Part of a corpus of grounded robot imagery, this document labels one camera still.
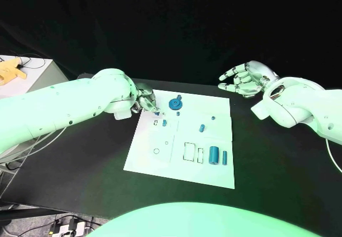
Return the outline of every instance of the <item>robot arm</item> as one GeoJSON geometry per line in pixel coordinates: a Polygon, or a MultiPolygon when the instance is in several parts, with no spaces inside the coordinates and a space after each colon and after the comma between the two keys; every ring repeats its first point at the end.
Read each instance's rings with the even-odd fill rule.
{"type": "Polygon", "coordinates": [[[258,119],[268,116],[284,127],[297,123],[307,124],[314,132],[327,140],[342,145],[340,106],[342,90],[324,90],[314,82],[285,77],[279,78],[259,62],[250,61],[236,66],[220,77],[233,77],[233,85],[219,84],[219,88],[248,97],[259,91],[262,100],[250,108],[258,119]],[[245,71],[243,79],[235,79],[245,71]]]}
{"type": "Polygon", "coordinates": [[[31,138],[95,117],[102,111],[115,119],[131,111],[157,112],[151,88],[134,84],[118,69],[0,100],[0,154],[31,138]]]}

